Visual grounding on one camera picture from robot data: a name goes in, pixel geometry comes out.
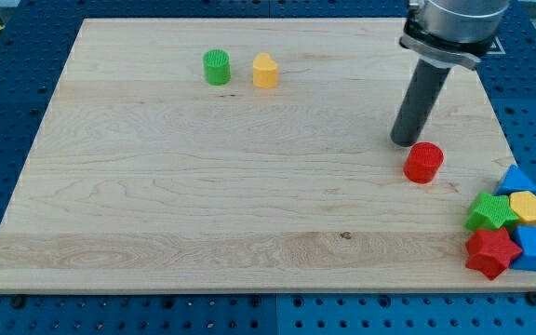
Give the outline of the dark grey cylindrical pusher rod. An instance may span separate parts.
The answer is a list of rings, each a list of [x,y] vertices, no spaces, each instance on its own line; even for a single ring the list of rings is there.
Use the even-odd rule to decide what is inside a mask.
[[[449,68],[418,61],[390,132],[393,143],[410,147],[417,142],[448,75]]]

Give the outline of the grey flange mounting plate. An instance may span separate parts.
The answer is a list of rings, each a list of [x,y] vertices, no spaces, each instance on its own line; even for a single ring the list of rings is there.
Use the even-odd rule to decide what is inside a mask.
[[[477,42],[453,42],[436,37],[426,32],[414,20],[407,20],[399,45],[410,49],[437,68],[450,68],[460,65],[474,70],[481,58],[489,51],[494,41],[494,35]]]

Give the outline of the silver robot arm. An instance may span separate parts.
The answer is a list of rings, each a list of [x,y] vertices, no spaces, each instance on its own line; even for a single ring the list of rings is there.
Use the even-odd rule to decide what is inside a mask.
[[[408,0],[399,45],[419,60],[390,132],[393,143],[417,142],[450,70],[476,69],[509,6],[509,0]]]

